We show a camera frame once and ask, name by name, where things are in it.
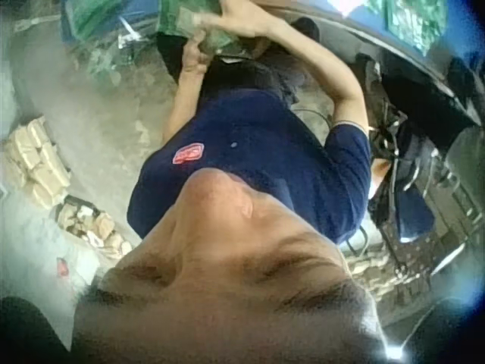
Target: sleeve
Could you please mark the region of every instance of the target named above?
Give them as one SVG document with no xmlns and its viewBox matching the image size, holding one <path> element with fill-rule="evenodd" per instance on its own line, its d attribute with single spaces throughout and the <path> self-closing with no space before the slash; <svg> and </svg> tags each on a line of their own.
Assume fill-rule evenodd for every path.
<svg viewBox="0 0 485 364">
<path fill-rule="evenodd" d="M 371 187 L 371 147 L 367 135 L 351 123 L 333 127 L 325 141 L 324 149 L 332 161 L 339 185 L 349 198 L 352 216 L 346 216 L 349 238 L 360 226 L 368 206 Z"/>
</svg>

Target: red badge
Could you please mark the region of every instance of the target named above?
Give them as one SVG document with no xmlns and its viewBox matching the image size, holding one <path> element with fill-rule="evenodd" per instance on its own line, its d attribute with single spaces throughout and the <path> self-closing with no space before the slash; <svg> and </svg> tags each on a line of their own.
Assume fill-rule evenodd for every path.
<svg viewBox="0 0 485 364">
<path fill-rule="evenodd" d="M 181 165 L 182 163 L 188 161 L 196 161 L 197 159 L 200 159 L 202 157 L 203 152 L 204 144 L 192 143 L 177 150 L 177 153 L 175 153 L 174 160 L 172 162 L 175 165 Z"/>
</svg>

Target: red object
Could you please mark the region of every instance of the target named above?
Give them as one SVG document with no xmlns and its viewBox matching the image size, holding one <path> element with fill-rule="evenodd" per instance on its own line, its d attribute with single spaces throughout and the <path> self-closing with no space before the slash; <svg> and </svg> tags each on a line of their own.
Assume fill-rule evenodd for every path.
<svg viewBox="0 0 485 364">
<path fill-rule="evenodd" d="M 69 275 L 69 267 L 64 259 L 58 258 L 58 277 L 67 277 Z"/>
<path fill-rule="evenodd" d="M 177 153 L 175 153 L 174 160 L 172 162 L 175 165 L 181 165 L 182 163 L 188 161 L 196 161 L 197 159 L 200 159 L 202 157 L 203 152 L 204 144 L 192 143 L 177 150 Z"/>
</svg>

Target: blue polo shirt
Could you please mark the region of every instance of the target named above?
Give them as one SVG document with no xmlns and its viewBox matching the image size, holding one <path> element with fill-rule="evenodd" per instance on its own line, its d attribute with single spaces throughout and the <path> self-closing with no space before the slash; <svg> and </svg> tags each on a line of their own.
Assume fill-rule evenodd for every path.
<svg viewBox="0 0 485 364">
<path fill-rule="evenodd" d="M 362 130 L 338 124 L 322 146 L 275 95 L 238 89 L 207 102 L 145 162 L 130 226 L 144 238 L 189 176 L 207 167 L 271 194 L 334 243 L 355 233 L 367 208 L 371 152 Z"/>
</svg>

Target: hand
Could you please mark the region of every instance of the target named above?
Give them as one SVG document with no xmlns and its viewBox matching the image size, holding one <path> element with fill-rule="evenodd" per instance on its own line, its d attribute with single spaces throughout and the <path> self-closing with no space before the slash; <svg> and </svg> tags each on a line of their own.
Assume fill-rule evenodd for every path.
<svg viewBox="0 0 485 364">
<path fill-rule="evenodd" d="M 201 52 L 200 43 L 205 39 L 205 31 L 199 30 L 183 47 L 182 72 L 204 75 L 211 63 L 211 57 Z"/>
<path fill-rule="evenodd" d="M 213 14 L 196 14 L 194 24 L 254 38 L 268 36 L 275 21 L 278 20 L 250 0 L 220 0 L 220 2 L 221 17 Z"/>
</svg>

